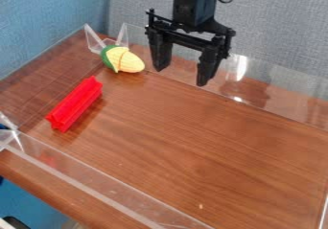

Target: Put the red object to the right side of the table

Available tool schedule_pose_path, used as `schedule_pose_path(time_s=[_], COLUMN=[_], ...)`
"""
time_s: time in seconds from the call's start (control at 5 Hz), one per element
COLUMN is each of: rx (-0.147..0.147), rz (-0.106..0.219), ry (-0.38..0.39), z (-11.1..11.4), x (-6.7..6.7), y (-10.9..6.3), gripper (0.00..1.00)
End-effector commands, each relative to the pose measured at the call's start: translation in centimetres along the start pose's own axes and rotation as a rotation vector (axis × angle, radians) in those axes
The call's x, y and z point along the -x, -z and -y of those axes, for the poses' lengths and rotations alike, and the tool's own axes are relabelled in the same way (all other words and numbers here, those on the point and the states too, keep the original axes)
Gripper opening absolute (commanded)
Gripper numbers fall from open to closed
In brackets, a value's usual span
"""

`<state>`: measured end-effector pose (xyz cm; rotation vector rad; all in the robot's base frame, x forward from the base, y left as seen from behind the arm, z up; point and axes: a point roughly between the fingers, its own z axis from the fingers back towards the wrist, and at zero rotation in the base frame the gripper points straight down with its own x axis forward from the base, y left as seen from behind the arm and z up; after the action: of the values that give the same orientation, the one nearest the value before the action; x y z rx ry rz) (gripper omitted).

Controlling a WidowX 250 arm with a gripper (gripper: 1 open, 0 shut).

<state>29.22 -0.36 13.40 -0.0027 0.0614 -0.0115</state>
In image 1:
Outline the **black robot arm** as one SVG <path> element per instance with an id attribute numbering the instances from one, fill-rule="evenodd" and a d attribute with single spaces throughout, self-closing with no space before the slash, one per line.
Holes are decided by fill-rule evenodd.
<path id="1" fill-rule="evenodd" d="M 178 44 L 201 52 L 195 84 L 205 86 L 214 78 L 220 64 L 229 56 L 236 31 L 216 21 L 217 2 L 233 0 L 173 0 L 170 19 L 150 9 L 145 27 L 149 38 L 153 66 L 161 72 L 171 62 L 173 45 Z"/>

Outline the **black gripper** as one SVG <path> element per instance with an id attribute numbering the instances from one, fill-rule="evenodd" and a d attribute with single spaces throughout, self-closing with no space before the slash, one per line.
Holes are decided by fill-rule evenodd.
<path id="1" fill-rule="evenodd" d="M 202 51 L 197 64 L 195 84 L 205 86 L 214 78 L 224 58 L 229 56 L 232 38 L 236 31 L 209 17 L 198 25 L 169 19 L 150 9 L 149 24 L 145 27 L 149 38 L 153 66 L 161 72 L 170 64 L 173 45 L 178 44 Z"/>

